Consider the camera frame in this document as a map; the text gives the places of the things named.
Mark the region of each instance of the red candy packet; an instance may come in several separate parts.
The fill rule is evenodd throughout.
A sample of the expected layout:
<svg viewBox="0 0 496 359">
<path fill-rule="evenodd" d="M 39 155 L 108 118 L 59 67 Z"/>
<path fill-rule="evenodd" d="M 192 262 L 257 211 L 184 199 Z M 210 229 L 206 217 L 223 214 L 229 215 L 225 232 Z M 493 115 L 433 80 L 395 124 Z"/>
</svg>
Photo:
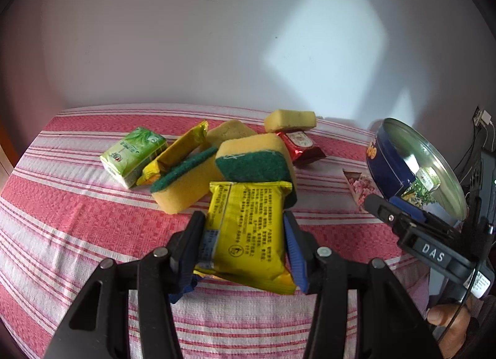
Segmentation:
<svg viewBox="0 0 496 359">
<path fill-rule="evenodd" d="M 365 197 L 370 194 L 383 196 L 375 185 L 374 180 L 372 180 L 372 177 L 368 173 L 343 171 L 343 174 L 346 177 L 351 195 L 358 205 L 359 211 L 367 213 L 364 208 Z"/>
<path fill-rule="evenodd" d="M 303 131 L 278 132 L 286 144 L 294 164 L 308 164 L 326 157 L 326 154 Z"/>
</svg>

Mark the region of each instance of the yellow wrapper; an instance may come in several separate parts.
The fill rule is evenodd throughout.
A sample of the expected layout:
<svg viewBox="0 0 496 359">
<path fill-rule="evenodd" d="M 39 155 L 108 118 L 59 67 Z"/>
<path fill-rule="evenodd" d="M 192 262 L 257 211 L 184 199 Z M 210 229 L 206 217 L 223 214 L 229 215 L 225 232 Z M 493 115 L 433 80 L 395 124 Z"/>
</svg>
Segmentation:
<svg viewBox="0 0 496 359">
<path fill-rule="evenodd" d="M 196 270 L 283 295 L 296 286 L 284 266 L 284 197 L 290 182 L 211 182 L 212 201 Z"/>
<path fill-rule="evenodd" d="M 158 180 L 162 173 L 167 173 L 172 167 L 179 164 L 194 149 L 205 142 L 207 136 L 208 122 L 202 121 L 186 134 L 174 141 L 174 143 L 159 156 L 144 167 L 141 177 L 137 180 L 138 186 L 152 184 Z"/>
</svg>

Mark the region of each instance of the finger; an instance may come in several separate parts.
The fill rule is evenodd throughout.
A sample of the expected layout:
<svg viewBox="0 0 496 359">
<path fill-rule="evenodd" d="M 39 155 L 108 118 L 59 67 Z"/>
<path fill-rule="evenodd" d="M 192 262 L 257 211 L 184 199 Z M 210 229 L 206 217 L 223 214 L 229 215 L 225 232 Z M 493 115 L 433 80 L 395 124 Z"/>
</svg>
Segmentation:
<svg viewBox="0 0 496 359">
<path fill-rule="evenodd" d="M 441 304 L 433 307 L 427 314 L 431 324 L 446 327 L 458 309 L 457 304 Z M 444 357 L 454 356 L 465 342 L 467 327 L 470 322 L 468 308 L 463 306 L 455 321 L 439 343 L 439 348 Z"/>
</svg>

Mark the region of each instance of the light patch on wall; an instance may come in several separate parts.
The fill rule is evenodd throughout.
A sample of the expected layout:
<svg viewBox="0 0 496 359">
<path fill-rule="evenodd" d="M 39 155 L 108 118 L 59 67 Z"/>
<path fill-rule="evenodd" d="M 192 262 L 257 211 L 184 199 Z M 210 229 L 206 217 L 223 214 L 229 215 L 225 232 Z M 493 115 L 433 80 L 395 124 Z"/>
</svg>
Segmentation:
<svg viewBox="0 0 496 359">
<path fill-rule="evenodd" d="M 401 120 L 408 125 L 415 124 L 416 115 L 413 107 L 412 95 L 408 88 L 403 88 L 401 90 L 389 116 Z"/>
<path fill-rule="evenodd" d="M 369 0 L 302 0 L 273 39 L 264 68 L 338 119 L 356 118 L 388 45 Z"/>
</svg>

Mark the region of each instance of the yellow sponge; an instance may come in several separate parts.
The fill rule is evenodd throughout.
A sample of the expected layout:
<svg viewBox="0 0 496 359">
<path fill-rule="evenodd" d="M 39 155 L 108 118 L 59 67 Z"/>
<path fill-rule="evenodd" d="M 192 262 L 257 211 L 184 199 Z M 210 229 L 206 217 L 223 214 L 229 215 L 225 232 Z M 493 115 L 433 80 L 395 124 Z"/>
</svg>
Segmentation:
<svg viewBox="0 0 496 359">
<path fill-rule="evenodd" d="M 192 206 L 209 192 L 210 182 L 224 177 L 215 165 L 217 148 L 209 148 L 171 169 L 152 184 L 150 191 L 167 214 L 177 214 Z"/>
<path fill-rule="evenodd" d="M 283 140 L 276 134 L 224 141 L 215 164 L 230 182 L 291 182 L 293 190 L 284 201 L 284 208 L 296 203 L 296 176 Z"/>
<path fill-rule="evenodd" d="M 263 122 L 267 132 L 305 131 L 317 127 L 317 118 L 314 112 L 301 112 L 299 110 L 276 110 L 269 114 Z"/>
<path fill-rule="evenodd" d="M 200 145 L 199 150 L 204 151 L 212 146 L 218 148 L 220 144 L 228 139 L 245 138 L 250 135 L 256 135 L 256 131 L 239 120 L 229 120 L 207 132 L 206 140 Z"/>
</svg>

